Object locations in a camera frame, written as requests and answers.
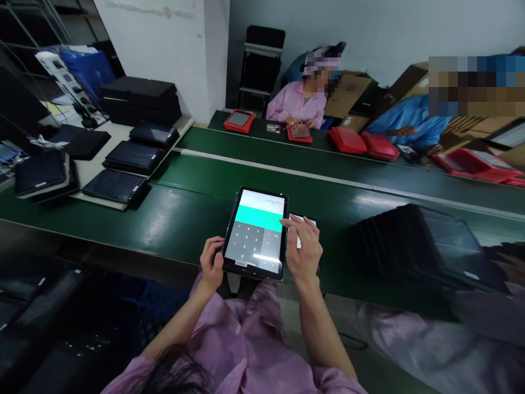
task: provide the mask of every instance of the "blue crate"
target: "blue crate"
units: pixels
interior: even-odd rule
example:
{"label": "blue crate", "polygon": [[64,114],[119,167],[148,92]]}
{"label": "blue crate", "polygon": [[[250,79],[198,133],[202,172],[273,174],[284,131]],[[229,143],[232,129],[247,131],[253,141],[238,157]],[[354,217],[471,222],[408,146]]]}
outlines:
{"label": "blue crate", "polygon": [[335,118],[333,117],[329,117],[329,116],[323,117],[323,124],[321,125],[320,130],[329,130],[334,120]]}
{"label": "blue crate", "polygon": [[136,352],[155,338],[189,298],[187,291],[129,277],[123,279],[118,293],[119,300],[135,307],[135,315],[128,318],[136,327]]}
{"label": "blue crate", "polygon": [[97,109],[100,109],[98,88],[116,79],[104,52],[83,53],[69,49],[65,45],[54,45],[45,50],[60,56],[68,71],[87,92]]}

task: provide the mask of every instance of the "white wall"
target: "white wall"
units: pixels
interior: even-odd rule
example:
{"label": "white wall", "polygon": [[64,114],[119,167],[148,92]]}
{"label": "white wall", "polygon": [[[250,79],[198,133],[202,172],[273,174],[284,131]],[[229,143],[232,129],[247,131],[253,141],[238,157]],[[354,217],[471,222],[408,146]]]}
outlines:
{"label": "white wall", "polygon": [[[182,112],[199,123],[208,123],[215,109],[222,109],[224,99],[220,102],[217,92],[225,85],[225,72],[221,76],[220,71],[210,71],[209,78],[208,69],[220,70],[226,62],[228,0],[206,0],[206,4],[204,0],[95,0],[95,4],[126,75],[175,83]],[[223,16],[216,18],[226,25],[221,29],[217,22],[206,29],[211,43],[217,43],[208,48],[212,58],[207,56],[205,11],[218,14],[219,9]]]}
{"label": "white wall", "polygon": [[231,0],[228,90],[236,95],[249,25],[286,31],[281,71],[318,44],[346,41],[343,68],[387,86],[429,56],[514,50],[524,15],[523,0]]}

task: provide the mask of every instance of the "finger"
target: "finger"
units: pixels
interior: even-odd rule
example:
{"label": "finger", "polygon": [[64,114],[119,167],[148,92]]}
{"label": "finger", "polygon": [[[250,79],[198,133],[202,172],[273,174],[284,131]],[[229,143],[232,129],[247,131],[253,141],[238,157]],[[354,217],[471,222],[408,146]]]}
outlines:
{"label": "finger", "polygon": [[319,229],[317,228],[317,226],[314,224],[313,221],[311,221],[310,219],[308,219],[306,216],[305,216],[305,223],[308,224],[312,230],[313,230],[313,233],[316,235],[316,238],[317,240],[319,240]]}
{"label": "finger", "polygon": [[299,250],[297,249],[297,230],[290,227],[286,241],[286,260],[299,260]]}
{"label": "finger", "polygon": [[213,267],[217,267],[217,269],[222,270],[224,264],[224,257],[221,252],[217,253],[215,255],[215,260],[213,261]]}
{"label": "finger", "polygon": [[295,215],[290,215],[290,217],[292,219],[281,219],[281,224],[288,228],[295,227],[301,243],[308,242],[309,240],[316,238],[312,228],[308,224],[303,222]]}
{"label": "finger", "polygon": [[206,242],[204,243],[204,249],[202,250],[202,254],[206,253],[206,251],[208,250],[212,242],[218,242],[218,241],[224,241],[224,238],[218,235],[213,238],[208,238]]}
{"label": "finger", "polygon": [[206,253],[204,253],[205,261],[210,262],[217,249],[220,248],[223,245],[223,243],[224,241],[211,243]]}

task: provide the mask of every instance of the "sleeve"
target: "sleeve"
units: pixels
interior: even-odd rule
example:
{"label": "sleeve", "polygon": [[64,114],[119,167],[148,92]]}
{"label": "sleeve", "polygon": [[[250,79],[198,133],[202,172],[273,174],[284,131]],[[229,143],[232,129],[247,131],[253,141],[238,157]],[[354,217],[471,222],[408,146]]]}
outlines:
{"label": "sleeve", "polygon": [[410,126],[410,124],[408,124],[410,122],[404,120],[403,112],[405,110],[413,110],[413,104],[410,99],[398,102],[368,126],[366,131],[370,134],[386,135],[390,130],[397,130],[401,127]]}
{"label": "sleeve", "polygon": [[101,394],[131,392],[131,387],[146,381],[154,364],[155,360],[153,358],[135,357],[131,360],[124,372],[113,379],[113,381],[102,390]]}
{"label": "sleeve", "polygon": [[366,394],[350,376],[337,368],[314,367],[313,381],[323,394]]}
{"label": "sleeve", "polygon": [[412,142],[412,146],[417,149],[425,149],[429,146],[439,144],[441,133],[447,128],[447,124],[450,121],[449,117],[444,117],[440,122],[437,122],[431,130],[426,134],[419,137],[417,140]]}
{"label": "sleeve", "polygon": [[266,111],[266,120],[274,120],[284,122],[290,114],[283,109],[284,97],[286,95],[287,86],[285,86],[268,104]]}
{"label": "sleeve", "polygon": [[319,130],[321,128],[321,126],[323,125],[323,117],[324,117],[324,108],[325,107],[326,107],[326,100],[324,100],[323,108],[318,110],[317,113],[316,113],[316,117],[315,117],[316,123],[313,126],[314,129],[318,129]]}

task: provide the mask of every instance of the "hand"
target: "hand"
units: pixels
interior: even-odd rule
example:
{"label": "hand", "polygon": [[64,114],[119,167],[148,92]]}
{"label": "hand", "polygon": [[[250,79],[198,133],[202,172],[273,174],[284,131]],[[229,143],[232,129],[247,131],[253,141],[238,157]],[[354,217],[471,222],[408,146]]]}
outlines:
{"label": "hand", "polygon": [[210,297],[223,282],[223,263],[222,253],[217,253],[224,243],[224,238],[216,236],[206,240],[200,258],[202,268],[201,285],[210,293]]}
{"label": "hand", "polygon": [[440,154],[441,152],[443,152],[443,146],[441,146],[440,144],[431,145],[427,147],[427,155],[429,156],[437,155],[437,154]]}
{"label": "hand", "polygon": [[399,130],[390,130],[388,135],[390,136],[406,136],[416,134],[416,128],[414,126],[406,126]]}
{"label": "hand", "polygon": [[[319,229],[313,222],[304,217],[303,222],[295,215],[291,219],[281,219],[281,224],[288,228],[286,246],[286,263],[299,286],[319,286],[317,267],[323,254],[319,243]],[[301,239],[301,248],[297,249],[297,235]]]}
{"label": "hand", "polygon": [[299,126],[299,121],[297,119],[292,118],[292,117],[287,117],[286,118],[286,123],[289,124],[292,129],[294,129],[294,128]]}

